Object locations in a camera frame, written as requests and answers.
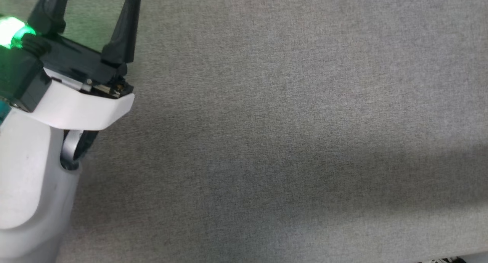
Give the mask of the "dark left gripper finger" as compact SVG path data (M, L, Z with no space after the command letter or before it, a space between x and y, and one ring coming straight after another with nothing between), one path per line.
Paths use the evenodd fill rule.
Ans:
M62 34L66 28L64 15L68 0L38 0L27 23L39 34Z
M112 37L101 52L101 59L110 64L133 62L141 0L125 0Z

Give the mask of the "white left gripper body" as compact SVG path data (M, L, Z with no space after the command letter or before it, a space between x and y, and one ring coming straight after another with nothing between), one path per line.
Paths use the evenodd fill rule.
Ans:
M126 72L127 64L105 62L87 46L1 17L1 102L40 123L62 130L108 128L135 100Z

